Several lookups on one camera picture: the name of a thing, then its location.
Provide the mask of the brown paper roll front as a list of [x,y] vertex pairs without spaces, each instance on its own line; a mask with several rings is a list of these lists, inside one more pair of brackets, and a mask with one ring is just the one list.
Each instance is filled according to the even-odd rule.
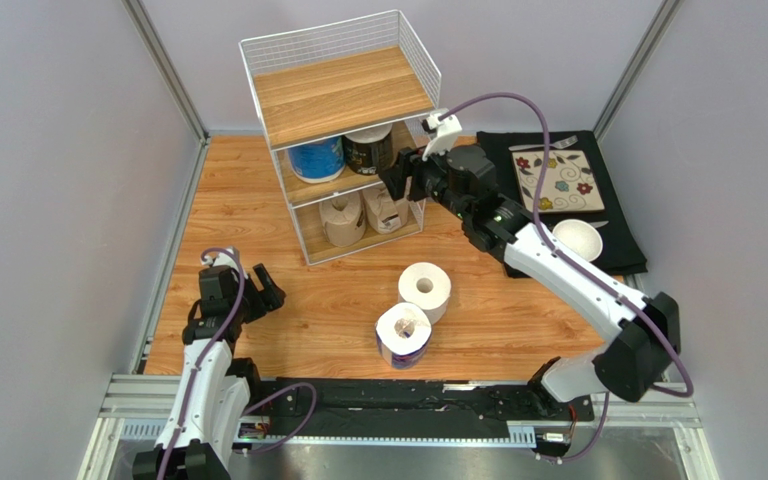
[[361,191],[368,225],[379,234],[393,233],[408,223],[409,202],[393,200],[383,185]]

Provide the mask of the brown paper roll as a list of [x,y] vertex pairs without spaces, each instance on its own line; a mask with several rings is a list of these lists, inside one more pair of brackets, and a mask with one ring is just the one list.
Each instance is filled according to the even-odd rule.
[[359,191],[322,201],[318,209],[325,237],[333,246],[354,245],[365,235],[366,215]]
[[361,191],[368,225],[379,234],[393,233],[408,223],[409,202],[393,200],[383,185]]

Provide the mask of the black paper roll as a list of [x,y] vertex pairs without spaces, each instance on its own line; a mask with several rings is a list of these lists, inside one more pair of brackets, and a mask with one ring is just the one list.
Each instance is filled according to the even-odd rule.
[[393,124],[351,132],[342,137],[346,165],[360,175],[377,175],[394,161]]

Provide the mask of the plain white paper roll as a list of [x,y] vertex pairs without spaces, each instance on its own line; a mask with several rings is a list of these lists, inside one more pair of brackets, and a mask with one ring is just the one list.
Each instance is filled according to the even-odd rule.
[[400,302],[420,308],[432,325],[445,315],[452,293],[452,282],[447,273],[430,262],[417,262],[401,273],[398,280]]

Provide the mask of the blue patterned roll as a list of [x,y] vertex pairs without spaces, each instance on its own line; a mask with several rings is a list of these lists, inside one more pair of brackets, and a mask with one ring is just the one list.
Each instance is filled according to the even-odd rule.
[[346,166],[339,136],[291,147],[287,154],[293,173],[306,183],[332,181]]

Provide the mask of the white wire wooden shelf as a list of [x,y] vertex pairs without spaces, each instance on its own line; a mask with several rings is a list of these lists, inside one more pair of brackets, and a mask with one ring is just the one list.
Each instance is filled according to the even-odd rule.
[[380,185],[376,176],[343,167],[324,176],[297,175],[294,148],[391,125],[395,149],[424,141],[422,116],[439,104],[442,75],[399,10],[244,39],[239,50],[257,116],[305,261],[325,263],[416,234],[425,202],[412,202],[402,226],[338,246],[322,222],[325,204]]

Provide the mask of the blue white roll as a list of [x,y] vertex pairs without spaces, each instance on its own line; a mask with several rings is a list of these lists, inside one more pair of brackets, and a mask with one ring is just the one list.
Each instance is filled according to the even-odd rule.
[[425,355],[432,324],[418,306],[401,302],[379,317],[375,334],[382,359],[390,367],[404,370],[415,366]]

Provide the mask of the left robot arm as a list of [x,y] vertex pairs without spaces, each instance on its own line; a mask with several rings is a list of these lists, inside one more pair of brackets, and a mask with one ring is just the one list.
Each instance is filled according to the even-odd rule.
[[261,392],[258,369],[234,349],[243,325],[280,309],[285,292],[266,267],[229,260],[202,269],[182,333],[184,373],[155,445],[136,455],[135,479],[227,479],[239,420]]

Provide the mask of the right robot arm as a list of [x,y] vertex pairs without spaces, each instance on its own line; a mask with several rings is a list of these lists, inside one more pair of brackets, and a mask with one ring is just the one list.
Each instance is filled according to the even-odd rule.
[[494,164],[476,145],[439,154],[405,148],[378,174],[392,199],[432,199],[462,222],[469,242],[525,273],[564,300],[603,339],[575,358],[555,358],[531,378],[546,405],[595,393],[637,402],[680,349],[679,307],[665,293],[648,297],[576,255],[535,213],[499,190]]

